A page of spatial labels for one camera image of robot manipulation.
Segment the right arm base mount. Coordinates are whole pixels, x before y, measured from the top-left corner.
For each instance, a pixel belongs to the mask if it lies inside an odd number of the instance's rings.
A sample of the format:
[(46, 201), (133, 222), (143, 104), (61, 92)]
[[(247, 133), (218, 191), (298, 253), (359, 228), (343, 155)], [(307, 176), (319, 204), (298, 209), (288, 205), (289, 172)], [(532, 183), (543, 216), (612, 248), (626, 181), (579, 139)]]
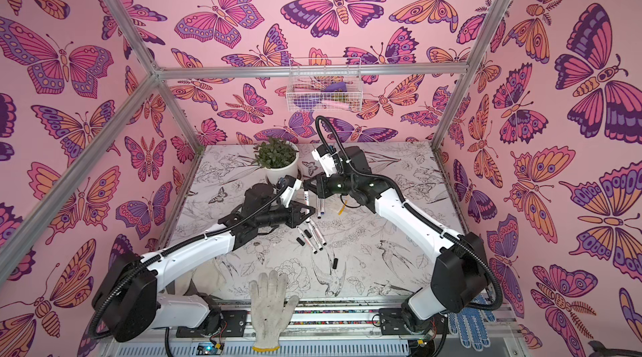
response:
[(403, 308), (382, 308), (378, 313), (379, 327), (383, 335), (408, 335), (431, 337), (444, 333), (444, 317), (435, 315), (428, 320), (416, 318)]

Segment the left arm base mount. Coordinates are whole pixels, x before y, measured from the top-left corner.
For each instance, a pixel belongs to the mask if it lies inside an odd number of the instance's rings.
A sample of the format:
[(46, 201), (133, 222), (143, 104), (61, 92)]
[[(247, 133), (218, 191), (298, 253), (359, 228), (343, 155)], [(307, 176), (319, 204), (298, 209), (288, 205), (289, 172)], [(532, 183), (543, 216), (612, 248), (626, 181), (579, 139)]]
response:
[(197, 297), (207, 304), (209, 313), (196, 328), (179, 326), (177, 338), (243, 337), (247, 310), (223, 310), (217, 298), (203, 293), (197, 293)]

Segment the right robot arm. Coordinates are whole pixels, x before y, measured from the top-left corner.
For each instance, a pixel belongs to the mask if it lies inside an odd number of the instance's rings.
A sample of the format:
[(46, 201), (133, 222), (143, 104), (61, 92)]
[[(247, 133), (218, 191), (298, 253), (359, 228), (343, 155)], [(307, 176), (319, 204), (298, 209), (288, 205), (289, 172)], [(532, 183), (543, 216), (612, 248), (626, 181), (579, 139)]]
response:
[(402, 305), (406, 328), (422, 332), (436, 315), (465, 308), (494, 311), (503, 304), (503, 292), (486, 257), (483, 240), (439, 223), (403, 195), (391, 178), (371, 171), (357, 146), (321, 145), (312, 158), (322, 172), (304, 183), (320, 199), (349, 196), (372, 213), (399, 228), (433, 263), (431, 282)]

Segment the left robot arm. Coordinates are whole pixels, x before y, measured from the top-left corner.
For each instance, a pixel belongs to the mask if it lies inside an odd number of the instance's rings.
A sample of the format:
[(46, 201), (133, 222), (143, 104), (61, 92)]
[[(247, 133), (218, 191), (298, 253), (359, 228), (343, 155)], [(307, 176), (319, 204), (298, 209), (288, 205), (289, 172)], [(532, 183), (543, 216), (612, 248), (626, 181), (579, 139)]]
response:
[(292, 176), (280, 179), (276, 187), (258, 183), (204, 233), (155, 252), (117, 256), (91, 302), (88, 337), (127, 342), (150, 329), (204, 326), (214, 309), (207, 301), (183, 296), (163, 301), (159, 294), (185, 273), (254, 240), (261, 228), (304, 223), (315, 209), (294, 201), (302, 185)]

